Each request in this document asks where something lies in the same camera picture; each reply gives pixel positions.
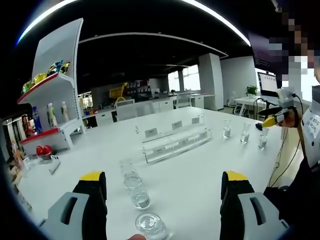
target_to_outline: ceiling light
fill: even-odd
[[[42,13],[40,16],[38,16],[25,30],[24,32],[21,34],[19,40],[17,41],[16,44],[18,44],[20,42],[20,40],[35,26],[37,25],[40,21],[42,21],[43,19],[45,19],[47,16],[49,16],[50,14],[52,14],[53,12],[57,11],[58,9],[62,8],[63,6],[70,4],[74,1],[77,0],[64,0],[59,2],[58,4],[54,5],[53,7],[49,8],[47,11],[45,11],[44,13]]]
[[[248,38],[246,38],[246,36],[243,35],[242,32],[240,32],[235,26],[233,26],[231,24],[231,22],[229,22],[223,16],[219,15],[217,12],[213,11],[209,7],[203,5],[202,3],[197,2],[195,0],[181,0],[181,1],[183,1],[187,4],[191,4],[195,7],[197,7],[198,9],[201,9],[201,10],[205,11],[206,13],[210,14],[211,16],[215,17],[220,22],[222,22],[224,25],[226,25],[228,28],[230,28],[235,34],[237,34],[249,47],[251,47],[251,44],[250,44],[250,41],[248,40]]]

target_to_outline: chair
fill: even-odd
[[[155,108],[151,101],[142,101],[134,104],[137,117],[142,117],[149,114],[155,114]]]
[[[136,109],[134,108],[134,99],[118,101],[115,103],[116,119],[123,121],[136,117]]]
[[[175,108],[181,109],[191,106],[191,92],[178,93],[176,95]]]

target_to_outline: potted plant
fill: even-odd
[[[254,98],[257,95],[258,88],[256,86],[250,85],[246,87],[246,95],[249,98]]]

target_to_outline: white table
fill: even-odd
[[[172,122],[204,115],[204,124],[212,128],[213,139],[193,150],[146,164],[141,153],[136,126],[170,128]],[[231,119],[231,138],[222,137],[224,119]],[[249,142],[242,144],[243,123],[252,123]],[[175,240],[217,240],[220,236],[221,179],[226,170],[246,175],[256,192],[263,192],[281,147],[281,128],[273,126],[264,150],[257,146],[258,121],[232,114],[186,107],[151,114],[87,131],[74,143],[73,150],[59,155],[61,165],[50,175],[48,165],[37,165],[18,186],[32,205],[33,218],[47,218],[48,209],[65,193],[72,192],[81,176],[104,171],[107,186],[108,240],[128,239],[138,230],[136,217],[143,212],[158,214]],[[119,161],[134,160],[149,192],[151,206],[138,210],[123,185]]]
[[[234,101],[237,104],[241,104],[241,109],[239,112],[239,116],[243,116],[244,115],[244,111],[247,109],[250,109],[250,106],[253,106],[254,104],[257,103],[259,108],[264,108],[265,106],[265,102],[263,102],[262,100],[258,100],[256,101],[258,98],[260,98],[260,96],[255,96],[255,97],[241,97],[241,98],[237,98]]]

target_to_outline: floor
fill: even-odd
[[[219,110],[219,112],[233,114],[233,110],[233,107],[224,106],[224,109]],[[254,118],[253,109],[250,109],[249,113],[246,114],[246,117]],[[274,166],[274,173],[271,176],[269,184],[270,186],[274,184],[273,187],[290,185],[297,174],[301,161],[304,158],[301,145],[297,148],[299,135],[295,128],[283,128],[282,139],[283,138],[285,138],[285,141],[283,142],[282,151],[278,154],[277,161]]]

